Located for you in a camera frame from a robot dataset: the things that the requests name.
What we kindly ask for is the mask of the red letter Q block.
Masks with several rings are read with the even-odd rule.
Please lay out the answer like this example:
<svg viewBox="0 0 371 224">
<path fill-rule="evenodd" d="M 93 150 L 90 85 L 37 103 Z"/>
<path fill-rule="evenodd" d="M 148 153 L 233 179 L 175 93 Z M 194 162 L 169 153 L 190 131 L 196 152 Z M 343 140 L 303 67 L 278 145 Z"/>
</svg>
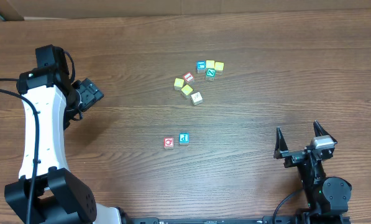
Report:
<svg viewBox="0 0 371 224">
<path fill-rule="evenodd" d="M 165 149 L 174 148 L 174 138 L 173 137 L 164 138 L 164 140 L 163 140 L 163 147 Z"/>
</svg>

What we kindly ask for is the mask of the green letter Z block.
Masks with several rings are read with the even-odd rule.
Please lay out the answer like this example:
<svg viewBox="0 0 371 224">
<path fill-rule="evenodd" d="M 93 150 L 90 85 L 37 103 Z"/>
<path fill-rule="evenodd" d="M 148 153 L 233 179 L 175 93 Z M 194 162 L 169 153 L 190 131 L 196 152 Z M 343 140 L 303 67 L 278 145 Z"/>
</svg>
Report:
<svg viewBox="0 0 371 224">
<path fill-rule="evenodd" d="M 216 77 L 215 69 L 209 68 L 206 70 L 206 80 L 213 81 Z"/>
</svg>

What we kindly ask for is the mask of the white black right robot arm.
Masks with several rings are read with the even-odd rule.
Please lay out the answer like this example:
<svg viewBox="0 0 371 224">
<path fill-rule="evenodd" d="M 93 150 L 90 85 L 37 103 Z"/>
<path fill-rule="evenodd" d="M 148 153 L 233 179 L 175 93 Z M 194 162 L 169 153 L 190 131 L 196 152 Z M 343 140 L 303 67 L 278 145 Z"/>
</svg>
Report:
<svg viewBox="0 0 371 224">
<path fill-rule="evenodd" d="M 296 167 L 306 195 L 308 208 L 299 209 L 298 223 L 343 223 L 348 211 L 352 185 L 340 177 L 328 177 L 323 162 L 333 157 L 337 140 L 318 121 L 314 121 L 311 143 L 299 151 L 289 151 L 280 128 L 276 130 L 275 159 L 283 159 L 284 167 Z"/>
</svg>

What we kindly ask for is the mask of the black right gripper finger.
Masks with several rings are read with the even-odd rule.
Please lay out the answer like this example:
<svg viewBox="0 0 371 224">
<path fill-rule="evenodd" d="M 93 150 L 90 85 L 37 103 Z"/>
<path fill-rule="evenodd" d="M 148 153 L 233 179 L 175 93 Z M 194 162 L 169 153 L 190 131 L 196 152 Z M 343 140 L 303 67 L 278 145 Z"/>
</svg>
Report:
<svg viewBox="0 0 371 224">
<path fill-rule="evenodd" d="M 276 144 L 275 144 L 275 153 L 286 153 L 288 152 L 288 146 L 283 137 L 280 127 L 277 127 L 276 131 Z"/>
<path fill-rule="evenodd" d="M 314 127 L 314 133 L 315 133 L 315 136 L 316 137 L 320 137 L 320 136 L 329 136 L 332 141 L 337 144 L 337 140 L 332 137 L 319 123 L 318 120 L 314 120 L 314 123 L 313 123 L 313 127 Z"/>
</svg>

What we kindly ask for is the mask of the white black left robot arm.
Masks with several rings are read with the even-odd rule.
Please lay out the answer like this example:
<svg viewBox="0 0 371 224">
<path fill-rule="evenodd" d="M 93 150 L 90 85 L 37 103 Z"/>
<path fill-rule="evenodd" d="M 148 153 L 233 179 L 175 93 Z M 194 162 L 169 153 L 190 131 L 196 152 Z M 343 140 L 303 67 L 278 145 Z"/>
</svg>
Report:
<svg viewBox="0 0 371 224">
<path fill-rule="evenodd" d="M 17 90 L 25 111 L 25 149 L 19 180 L 4 189 L 25 223 L 121 223 L 118 208 L 96 202 L 68 169 L 64 130 L 76 114 L 103 98 L 89 79 L 72 81 L 51 65 L 22 73 Z"/>
</svg>

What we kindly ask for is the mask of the white picture block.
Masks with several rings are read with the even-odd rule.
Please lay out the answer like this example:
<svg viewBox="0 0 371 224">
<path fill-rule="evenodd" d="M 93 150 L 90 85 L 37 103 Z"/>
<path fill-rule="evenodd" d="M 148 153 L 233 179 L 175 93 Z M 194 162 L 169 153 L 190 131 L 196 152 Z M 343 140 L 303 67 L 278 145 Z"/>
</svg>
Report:
<svg viewBox="0 0 371 224">
<path fill-rule="evenodd" d="M 200 92 L 196 92 L 191 95 L 191 100 L 194 106 L 201 104 L 203 102 L 203 97 Z"/>
</svg>

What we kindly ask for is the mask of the blue letter P block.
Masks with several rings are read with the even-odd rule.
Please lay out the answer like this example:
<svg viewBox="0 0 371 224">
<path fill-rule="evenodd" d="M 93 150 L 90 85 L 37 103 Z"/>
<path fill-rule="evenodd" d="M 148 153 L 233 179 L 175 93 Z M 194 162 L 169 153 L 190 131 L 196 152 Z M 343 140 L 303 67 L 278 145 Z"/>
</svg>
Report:
<svg viewBox="0 0 371 224">
<path fill-rule="evenodd" d="M 188 133 L 179 134 L 179 144 L 188 145 L 190 143 L 190 135 Z"/>
</svg>

